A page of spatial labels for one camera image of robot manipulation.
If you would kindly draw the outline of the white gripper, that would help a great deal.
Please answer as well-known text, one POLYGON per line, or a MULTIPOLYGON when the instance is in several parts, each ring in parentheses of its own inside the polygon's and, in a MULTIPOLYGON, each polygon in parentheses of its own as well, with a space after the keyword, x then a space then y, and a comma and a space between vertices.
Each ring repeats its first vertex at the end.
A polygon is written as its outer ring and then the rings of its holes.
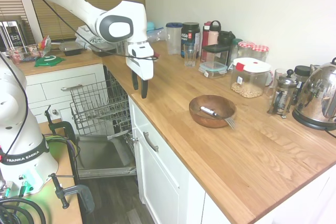
POLYGON ((153 78, 154 50, 148 42, 142 44, 128 44, 126 63, 132 70, 132 85, 134 90, 139 88, 138 76, 141 78, 141 97, 145 99, 148 93, 148 80, 153 78))

